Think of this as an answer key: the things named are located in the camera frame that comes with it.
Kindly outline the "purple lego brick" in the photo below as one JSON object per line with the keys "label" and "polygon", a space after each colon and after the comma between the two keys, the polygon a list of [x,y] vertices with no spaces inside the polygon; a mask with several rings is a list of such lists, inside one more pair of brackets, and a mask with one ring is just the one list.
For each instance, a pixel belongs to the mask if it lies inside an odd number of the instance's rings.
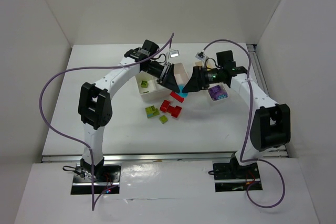
{"label": "purple lego brick", "polygon": [[211,88],[209,88],[208,92],[209,92],[209,95],[211,97],[212,100],[216,101],[216,93],[221,91],[221,87],[219,85],[216,85],[216,86],[213,86]]}

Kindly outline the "red rounded lego brick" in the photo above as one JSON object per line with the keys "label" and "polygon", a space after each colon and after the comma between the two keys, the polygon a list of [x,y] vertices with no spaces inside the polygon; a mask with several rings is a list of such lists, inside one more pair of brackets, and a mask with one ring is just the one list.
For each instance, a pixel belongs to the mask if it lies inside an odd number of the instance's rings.
{"label": "red rounded lego brick", "polygon": [[183,97],[181,97],[179,94],[177,94],[177,93],[174,92],[174,91],[172,91],[172,92],[170,93],[170,96],[171,96],[172,98],[174,98],[176,101],[180,102],[180,103],[183,103],[184,100],[185,100]]}

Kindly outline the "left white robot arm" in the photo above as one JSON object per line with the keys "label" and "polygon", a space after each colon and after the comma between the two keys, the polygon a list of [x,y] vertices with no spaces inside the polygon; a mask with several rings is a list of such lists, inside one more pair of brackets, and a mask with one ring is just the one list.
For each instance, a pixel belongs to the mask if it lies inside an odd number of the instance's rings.
{"label": "left white robot arm", "polygon": [[104,127],[112,118],[113,96],[124,84],[140,72],[146,72],[157,78],[157,83],[164,88],[179,92],[179,85],[174,75],[174,64],[154,60],[159,46],[145,40],[142,47],[127,51],[117,68],[95,83],[84,83],[80,90],[78,113],[84,126],[84,148],[80,167],[93,178],[101,174],[104,164],[102,151]]}

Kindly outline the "purple flower lego piece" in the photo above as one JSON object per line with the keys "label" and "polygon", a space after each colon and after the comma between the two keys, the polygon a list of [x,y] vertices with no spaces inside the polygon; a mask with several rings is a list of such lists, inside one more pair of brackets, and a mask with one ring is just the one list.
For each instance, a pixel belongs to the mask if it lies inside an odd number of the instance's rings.
{"label": "purple flower lego piece", "polygon": [[226,92],[226,91],[223,91],[223,90],[217,92],[217,93],[216,93],[216,96],[215,96],[216,100],[225,99],[225,98],[227,98],[227,97],[228,97],[227,92]]}

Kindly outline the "small green square lego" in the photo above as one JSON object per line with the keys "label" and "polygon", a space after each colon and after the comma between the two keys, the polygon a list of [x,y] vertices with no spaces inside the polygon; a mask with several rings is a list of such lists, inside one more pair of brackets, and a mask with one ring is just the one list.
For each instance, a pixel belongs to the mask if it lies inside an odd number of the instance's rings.
{"label": "small green square lego", "polygon": [[163,115],[163,116],[159,117],[159,120],[162,124],[165,124],[168,121],[168,118],[165,115]]}

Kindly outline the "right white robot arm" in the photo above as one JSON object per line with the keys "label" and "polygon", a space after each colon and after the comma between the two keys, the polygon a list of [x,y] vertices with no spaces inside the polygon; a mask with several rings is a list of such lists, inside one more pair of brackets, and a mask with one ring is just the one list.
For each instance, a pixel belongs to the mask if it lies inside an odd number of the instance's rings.
{"label": "right white robot arm", "polygon": [[249,106],[248,126],[240,150],[231,159],[235,170],[257,162],[265,152],[289,143],[291,138],[290,108],[270,98],[258,84],[249,77],[245,67],[238,67],[233,52],[216,54],[217,67],[193,68],[184,93],[198,92],[210,84],[224,83],[233,89]]}

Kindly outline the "teal rounded lego brick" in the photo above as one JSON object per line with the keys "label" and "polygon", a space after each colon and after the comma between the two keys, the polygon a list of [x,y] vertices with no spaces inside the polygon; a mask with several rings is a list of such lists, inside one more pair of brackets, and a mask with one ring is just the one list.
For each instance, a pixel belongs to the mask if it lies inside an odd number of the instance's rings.
{"label": "teal rounded lego brick", "polygon": [[182,84],[180,84],[178,87],[179,87],[180,91],[177,94],[182,98],[186,98],[188,96],[188,93],[183,92],[184,86]]}

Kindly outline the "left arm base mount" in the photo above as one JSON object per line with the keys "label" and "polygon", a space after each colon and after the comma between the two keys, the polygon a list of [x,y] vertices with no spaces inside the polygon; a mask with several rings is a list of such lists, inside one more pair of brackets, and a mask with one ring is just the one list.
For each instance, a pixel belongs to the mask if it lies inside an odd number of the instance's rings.
{"label": "left arm base mount", "polygon": [[[91,194],[91,175],[80,166],[62,167],[64,172],[72,172],[72,195]],[[98,177],[94,178],[94,194],[99,195],[105,190],[105,194],[119,194],[120,192],[121,165],[106,165]]]}

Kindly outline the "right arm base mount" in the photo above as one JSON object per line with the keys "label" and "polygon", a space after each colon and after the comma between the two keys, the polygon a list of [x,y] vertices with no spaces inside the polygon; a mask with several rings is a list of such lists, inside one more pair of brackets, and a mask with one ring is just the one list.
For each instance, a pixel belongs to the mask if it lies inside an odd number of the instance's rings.
{"label": "right arm base mount", "polygon": [[217,193],[246,191],[248,186],[250,186],[249,190],[262,190],[263,188],[256,163],[237,169],[233,164],[214,163],[213,169],[208,171],[208,174],[214,178]]}

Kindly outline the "red lego cluster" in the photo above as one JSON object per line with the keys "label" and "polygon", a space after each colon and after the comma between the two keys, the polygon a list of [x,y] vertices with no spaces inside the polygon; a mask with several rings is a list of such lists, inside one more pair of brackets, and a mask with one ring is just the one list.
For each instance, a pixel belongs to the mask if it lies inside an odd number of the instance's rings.
{"label": "red lego cluster", "polygon": [[178,118],[182,108],[180,106],[172,106],[171,101],[164,100],[159,108],[164,113],[169,113],[172,117]]}

